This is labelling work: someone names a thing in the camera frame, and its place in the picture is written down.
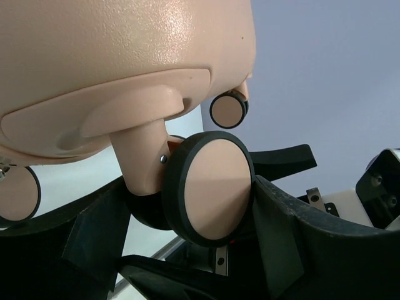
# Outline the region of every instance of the black plastic support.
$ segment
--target black plastic support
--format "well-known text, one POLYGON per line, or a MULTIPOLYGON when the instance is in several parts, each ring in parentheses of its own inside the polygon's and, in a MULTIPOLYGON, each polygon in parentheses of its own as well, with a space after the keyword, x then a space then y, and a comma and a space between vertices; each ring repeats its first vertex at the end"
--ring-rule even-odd
POLYGON ((397 149, 386 149, 375 157, 356 192, 374 227, 385 229, 400 216, 400 159, 397 149))
POLYGON ((273 151, 250 152, 256 175, 274 181, 315 168, 317 162, 309 145, 273 151))
POLYGON ((115 286, 132 195, 120 177, 0 232, 0 298, 105 300, 115 286))
POLYGON ((215 249, 213 248, 202 247, 185 241, 166 257, 165 261, 184 268, 211 272, 213 270, 214 252, 215 249))
POLYGON ((265 291, 232 278, 148 257, 122 257, 117 268, 149 300, 269 299, 265 291))
POLYGON ((256 236, 227 245, 227 266, 230 278, 249 287, 259 287, 266 293, 267 282, 256 236))
POLYGON ((398 299, 400 231, 320 211, 257 177, 253 207, 273 299, 398 299))

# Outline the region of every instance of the small metal pin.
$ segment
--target small metal pin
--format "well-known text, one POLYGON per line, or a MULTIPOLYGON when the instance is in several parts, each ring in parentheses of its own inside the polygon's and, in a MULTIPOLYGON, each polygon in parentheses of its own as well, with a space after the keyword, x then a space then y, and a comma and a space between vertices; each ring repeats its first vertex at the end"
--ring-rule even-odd
POLYGON ((165 164, 168 160, 168 157, 166 155, 162 155, 160 157, 160 163, 165 164))

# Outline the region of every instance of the black mount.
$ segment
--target black mount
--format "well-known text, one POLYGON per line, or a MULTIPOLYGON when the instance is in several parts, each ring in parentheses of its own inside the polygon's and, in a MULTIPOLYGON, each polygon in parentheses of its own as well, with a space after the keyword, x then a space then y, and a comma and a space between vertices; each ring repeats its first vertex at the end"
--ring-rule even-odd
POLYGON ((0 231, 0 298, 104 300, 117 278, 132 197, 122 178, 0 231))
POLYGON ((237 244, 240 255, 229 245, 235 271, 228 276, 193 270, 177 257, 123 257, 119 272, 150 300, 398 298, 400 231, 345 221, 262 177, 253 213, 257 235, 237 244))
POLYGON ((250 152, 250 156, 256 175, 268 181, 285 178, 317 166, 313 152, 306 144, 286 149, 250 152))

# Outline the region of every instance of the metal screw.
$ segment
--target metal screw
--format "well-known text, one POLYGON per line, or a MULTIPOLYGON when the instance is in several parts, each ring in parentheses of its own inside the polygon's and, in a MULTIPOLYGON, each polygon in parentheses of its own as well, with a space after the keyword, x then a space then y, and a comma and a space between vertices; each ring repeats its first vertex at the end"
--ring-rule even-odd
POLYGON ((220 258, 218 259, 218 262, 217 262, 218 266, 222 266, 224 263, 225 263, 225 259, 223 259, 222 257, 220 257, 220 258))
POLYGON ((379 174, 375 174, 372 179, 371 179, 371 183, 374 187, 380 186, 382 183, 382 176, 379 174))
POLYGON ((312 202, 317 202, 319 200, 319 197, 317 195, 311 196, 311 201, 312 202))
POLYGON ((168 157, 166 155, 162 155, 160 157, 160 163, 165 164, 168 160, 168 157))
POLYGON ((396 204, 398 203, 398 200, 396 197, 391 196, 388 200, 387 200, 387 206, 389 206, 390 208, 393 208, 394 206, 396 206, 396 204))

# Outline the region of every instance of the black rubber rim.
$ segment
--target black rubber rim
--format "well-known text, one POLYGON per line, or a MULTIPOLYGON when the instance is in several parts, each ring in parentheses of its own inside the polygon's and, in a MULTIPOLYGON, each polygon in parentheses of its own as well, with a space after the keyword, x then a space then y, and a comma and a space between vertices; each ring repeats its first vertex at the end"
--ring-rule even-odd
POLYGON ((34 178, 34 180, 36 182, 36 186, 37 186, 37 203, 35 205, 35 208, 33 209, 33 211, 31 212, 31 214, 28 217, 26 217, 25 219, 22 219, 22 220, 18 220, 18 221, 8 220, 8 219, 5 219, 5 218, 0 216, 0 228, 10 227, 10 226, 22 223, 24 221, 27 221, 29 219, 32 219, 34 217, 34 215, 37 213, 38 209, 39 209, 39 206, 40 206, 40 203, 41 203, 41 199, 42 199, 42 190, 41 190, 41 187, 40 187, 39 179, 36 176, 35 172, 32 170, 32 168, 30 168, 30 167, 25 167, 25 168, 31 173, 32 177, 34 178))
POLYGON ((209 142, 216 139, 225 139, 236 144, 245 155, 249 164, 251 173, 251 182, 253 184, 255 175, 253 163, 250 154, 245 145, 234 135, 224 131, 211 131, 195 134, 185 141, 174 151, 170 157, 169 164, 164 173, 164 182, 162 187, 162 205, 164 213, 170 227, 178 236, 183 239, 204 247, 221 247, 232 241, 235 235, 241 230, 245 224, 247 217, 251 213, 253 205, 253 188, 247 209, 241 222, 236 229, 222 239, 207 239, 197 233, 192 227, 188 215, 186 213, 184 201, 184 187, 191 163, 196 154, 209 142))
POLYGON ((246 103, 247 103, 247 101, 244 101, 244 100, 242 99, 242 97, 241 97, 240 94, 238 94, 238 93, 236 93, 236 92, 232 92, 232 91, 230 91, 230 92, 224 92, 223 94, 221 94, 221 95, 215 97, 214 100, 212 100, 212 103, 210 104, 209 114, 210 114, 211 120, 214 122, 214 124, 215 124, 216 126, 218 126, 218 127, 220 127, 220 128, 223 128, 223 129, 233 129, 233 128, 236 128, 236 127, 238 127, 238 126, 243 122, 244 117, 246 117, 246 114, 248 113, 248 109, 249 109, 248 106, 249 106, 249 104, 247 103, 247 107, 246 107, 246 103), (214 106, 214 104, 218 101, 218 99, 219 99, 219 98, 222 98, 222 97, 231 97, 231 98, 234 98, 237 102, 239 102, 240 106, 242 107, 242 117, 241 117, 240 120, 239 120, 235 125, 233 125, 233 126, 229 126, 229 127, 222 126, 222 125, 220 125, 220 124, 214 119, 214 117, 213 117, 213 106, 214 106))
POLYGON ((157 230, 171 230, 164 213, 161 192, 148 196, 135 196, 126 199, 131 215, 140 223, 157 230))

